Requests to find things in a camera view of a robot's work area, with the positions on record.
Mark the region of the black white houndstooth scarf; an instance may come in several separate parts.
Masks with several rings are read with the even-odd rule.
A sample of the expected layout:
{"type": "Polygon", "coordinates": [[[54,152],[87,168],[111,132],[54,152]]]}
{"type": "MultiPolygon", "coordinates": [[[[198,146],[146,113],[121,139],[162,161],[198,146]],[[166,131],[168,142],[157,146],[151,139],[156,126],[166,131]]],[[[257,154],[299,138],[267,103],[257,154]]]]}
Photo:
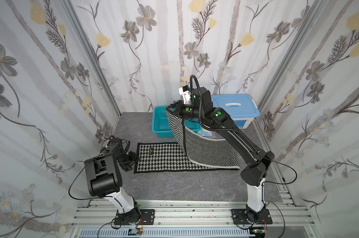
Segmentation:
{"type": "Polygon", "coordinates": [[[152,120],[157,130],[160,119],[176,139],[175,142],[139,143],[140,161],[134,173],[195,172],[238,170],[239,160],[234,148],[225,139],[209,139],[192,131],[188,120],[170,115],[165,109],[152,120]]]}

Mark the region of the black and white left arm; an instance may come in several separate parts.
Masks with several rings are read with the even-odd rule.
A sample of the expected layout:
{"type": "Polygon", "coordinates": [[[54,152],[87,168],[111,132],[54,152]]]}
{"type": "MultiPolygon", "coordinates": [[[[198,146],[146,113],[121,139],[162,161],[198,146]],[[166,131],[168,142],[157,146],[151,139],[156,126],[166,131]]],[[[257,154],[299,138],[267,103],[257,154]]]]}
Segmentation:
{"type": "Polygon", "coordinates": [[[139,161],[137,154],[129,151],[129,145],[129,141],[111,136],[98,156],[85,160],[84,171],[90,195],[105,198],[117,207],[117,221],[137,225],[142,214],[136,200],[123,189],[120,172],[131,171],[139,161]]]}

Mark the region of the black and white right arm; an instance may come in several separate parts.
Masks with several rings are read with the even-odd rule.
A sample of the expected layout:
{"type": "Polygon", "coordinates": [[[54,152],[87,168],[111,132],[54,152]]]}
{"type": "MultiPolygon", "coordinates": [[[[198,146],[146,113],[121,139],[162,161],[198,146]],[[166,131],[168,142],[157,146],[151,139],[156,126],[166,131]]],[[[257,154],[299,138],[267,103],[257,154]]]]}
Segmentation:
{"type": "Polygon", "coordinates": [[[238,169],[237,155],[246,163],[241,178],[247,185],[246,218],[251,224],[263,220],[267,212],[264,183],[273,161],[272,152],[264,152],[239,129],[231,116],[214,107],[210,92],[201,87],[179,89],[181,99],[166,108],[172,133],[185,156],[194,164],[213,169],[238,169]],[[196,120],[203,129],[216,132],[220,139],[207,139],[185,126],[196,120]]]}

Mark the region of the teal plastic basket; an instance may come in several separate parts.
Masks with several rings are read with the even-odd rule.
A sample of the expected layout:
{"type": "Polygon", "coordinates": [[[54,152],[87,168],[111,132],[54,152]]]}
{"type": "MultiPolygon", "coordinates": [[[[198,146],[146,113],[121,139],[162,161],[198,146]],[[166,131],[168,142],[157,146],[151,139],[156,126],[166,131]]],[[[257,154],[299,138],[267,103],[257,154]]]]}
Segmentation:
{"type": "MultiPolygon", "coordinates": [[[[153,111],[152,131],[156,133],[159,137],[174,136],[167,118],[166,107],[167,106],[159,106],[156,107],[153,111]]],[[[185,121],[185,126],[193,132],[198,132],[202,130],[200,124],[190,122],[189,120],[185,121]]]]}

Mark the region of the clear bag with yellow contents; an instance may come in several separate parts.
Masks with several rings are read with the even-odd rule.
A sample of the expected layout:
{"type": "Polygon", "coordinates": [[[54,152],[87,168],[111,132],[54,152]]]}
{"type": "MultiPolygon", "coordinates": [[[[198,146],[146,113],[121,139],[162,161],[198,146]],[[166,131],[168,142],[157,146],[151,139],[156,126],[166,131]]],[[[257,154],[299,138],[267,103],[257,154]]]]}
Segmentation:
{"type": "Polygon", "coordinates": [[[202,130],[198,131],[197,134],[202,137],[206,137],[206,138],[215,138],[216,137],[214,132],[208,131],[206,129],[202,129],[202,130]]]}

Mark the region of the white box with blue lid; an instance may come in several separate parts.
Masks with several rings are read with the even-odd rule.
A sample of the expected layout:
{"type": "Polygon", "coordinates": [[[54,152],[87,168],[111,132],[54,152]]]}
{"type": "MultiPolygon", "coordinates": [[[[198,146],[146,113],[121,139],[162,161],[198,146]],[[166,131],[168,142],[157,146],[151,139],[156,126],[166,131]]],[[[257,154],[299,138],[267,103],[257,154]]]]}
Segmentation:
{"type": "Polygon", "coordinates": [[[249,94],[212,95],[213,105],[223,108],[239,129],[246,129],[260,116],[260,111],[249,94]]]}

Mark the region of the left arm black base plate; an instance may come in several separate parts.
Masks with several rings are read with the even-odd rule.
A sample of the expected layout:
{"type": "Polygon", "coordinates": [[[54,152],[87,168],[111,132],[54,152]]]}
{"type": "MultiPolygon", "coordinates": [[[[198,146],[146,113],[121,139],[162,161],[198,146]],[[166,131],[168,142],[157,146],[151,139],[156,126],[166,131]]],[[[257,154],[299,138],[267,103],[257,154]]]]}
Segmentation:
{"type": "Polygon", "coordinates": [[[154,224],[155,210],[154,209],[143,209],[143,210],[131,210],[126,213],[117,212],[115,219],[112,223],[115,226],[122,225],[143,225],[150,226],[154,224]]]}

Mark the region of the aluminium rail frame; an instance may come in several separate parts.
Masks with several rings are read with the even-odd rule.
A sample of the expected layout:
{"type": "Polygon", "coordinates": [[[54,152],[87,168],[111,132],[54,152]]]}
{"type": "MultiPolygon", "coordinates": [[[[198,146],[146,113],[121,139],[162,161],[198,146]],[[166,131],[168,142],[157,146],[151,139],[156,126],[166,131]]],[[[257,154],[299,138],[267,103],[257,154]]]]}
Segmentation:
{"type": "Polygon", "coordinates": [[[233,227],[247,230],[255,237],[264,238],[318,238],[320,233],[316,223],[303,206],[297,206],[287,191],[280,193],[280,203],[269,202],[273,224],[271,225],[235,225],[231,209],[244,209],[243,202],[214,201],[169,201],[140,200],[140,209],[154,209],[154,224],[115,226],[117,209],[105,200],[92,200],[85,207],[76,210],[68,231],[69,238],[86,228],[132,228],[135,234],[141,235],[144,228],[226,228],[233,227]]]}

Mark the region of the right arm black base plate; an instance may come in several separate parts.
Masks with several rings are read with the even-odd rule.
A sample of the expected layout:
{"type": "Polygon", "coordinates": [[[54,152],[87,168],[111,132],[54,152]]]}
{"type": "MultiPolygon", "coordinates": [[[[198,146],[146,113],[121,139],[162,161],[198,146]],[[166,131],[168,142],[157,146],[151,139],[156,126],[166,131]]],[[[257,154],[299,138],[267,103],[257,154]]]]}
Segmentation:
{"type": "Polygon", "coordinates": [[[271,225],[272,216],[267,208],[259,213],[246,209],[231,209],[231,216],[235,225],[271,225]]]}

